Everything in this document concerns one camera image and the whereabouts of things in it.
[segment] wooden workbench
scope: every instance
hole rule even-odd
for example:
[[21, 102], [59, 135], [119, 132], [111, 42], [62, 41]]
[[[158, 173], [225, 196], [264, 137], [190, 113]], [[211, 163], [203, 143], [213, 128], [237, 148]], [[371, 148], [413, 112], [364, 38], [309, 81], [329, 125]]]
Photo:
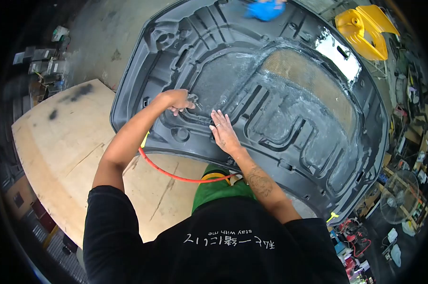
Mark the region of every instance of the wooden workbench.
[[[114, 93], [99, 80], [60, 92], [32, 108], [12, 126], [24, 172], [47, 212], [82, 247], [87, 195], [98, 162], [114, 137], [109, 115]], [[149, 155], [162, 169], [200, 178], [205, 163]], [[123, 174], [143, 241], [190, 216], [197, 184], [171, 179], [135, 157]]]

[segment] car hood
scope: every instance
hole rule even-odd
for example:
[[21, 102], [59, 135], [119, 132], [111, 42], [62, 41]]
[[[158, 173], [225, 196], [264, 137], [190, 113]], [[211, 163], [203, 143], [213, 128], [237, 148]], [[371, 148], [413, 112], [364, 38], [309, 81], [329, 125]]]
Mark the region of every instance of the car hood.
[[378, 177], [388, 117], [359, 55], [310, 9], [286, 3], [272, 22], [245, 18], [247, 2], [179, 1], [148, 20], [110, 115], [117, 132], [167, 89], [198, 96], [163, 113], [144, 151], [239, 171], [217, 147], [211, 110], [230, 116], [241, 144], [285, 191], [338, 224]]

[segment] blue rag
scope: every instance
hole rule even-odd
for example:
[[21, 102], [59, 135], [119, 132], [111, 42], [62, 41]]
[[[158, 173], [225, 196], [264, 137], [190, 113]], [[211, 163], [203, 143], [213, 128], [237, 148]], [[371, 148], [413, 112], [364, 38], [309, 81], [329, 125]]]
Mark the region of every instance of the blue rag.
[[277, 18], [285, 11], [285, 3], [277, 4], [277, 0], [270, 2], [256, 2], [247, 5], [245, 17], [257, 18], [262, 21], [270, 21]]

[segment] orange air hose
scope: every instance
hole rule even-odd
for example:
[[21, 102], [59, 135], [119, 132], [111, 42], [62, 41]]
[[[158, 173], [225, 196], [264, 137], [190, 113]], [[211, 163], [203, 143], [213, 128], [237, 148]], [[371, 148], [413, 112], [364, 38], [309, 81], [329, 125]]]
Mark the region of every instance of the orange air hose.
[[169, 177], [171, 177], [173, 179], [180, 180], [180, 181], [186, 181], [186, 182], [191, 182], [191, 183], [196, 183], [196, 184], [207, 184], [207, 183], [210, 183], [210, 182], [216, 182], [216, 181], [225, 180], [225, 179], [228, 179], [228, 178], [230, 178], [230, 177], [232, 177], [232, 176], [234, 176], [234, 175], [237, 174], [237, 173], [230, 174], [230, 175], [224, 176], [222, 178], [218, 178], [218, 179], [206, 179], [206, 180], [201, 180], [201, 179], [185, 179], [185, 178], [181, 178], [181, 177], [179, 177], [177, 175], [174, 175], [172, 173], [168, 173], [167, 171], [159, 168], [156, 164], [154, 164], [151, 160], [149, 160], [148, 156], [146, 156], [146, 154], [144, 153], [143, 148], [140, 147], [138, 149], [138, 152], [140, 153], [141, 156], [143, 156], [144, 160], [146, 162], [148, 162], [148, 164], [150, 164], [153, 168], [155, 168], [159, 172], [161, 172], [161, 173], [163, 173], [163, 174], [165, 174], [165, 175], [167, 175], [167, 176], [169, 176]]

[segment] black t-shirt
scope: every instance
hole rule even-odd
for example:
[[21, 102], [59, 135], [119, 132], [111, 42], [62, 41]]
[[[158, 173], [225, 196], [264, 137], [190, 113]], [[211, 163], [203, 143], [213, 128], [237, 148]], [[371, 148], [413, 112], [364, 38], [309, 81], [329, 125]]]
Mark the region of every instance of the black t-shirt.
[[322, 219], [280, 224], [239, 196], [205, 203], [143, 243], [128, 197], [97, 186], [83, 258], [90, 283], [348, 283]]

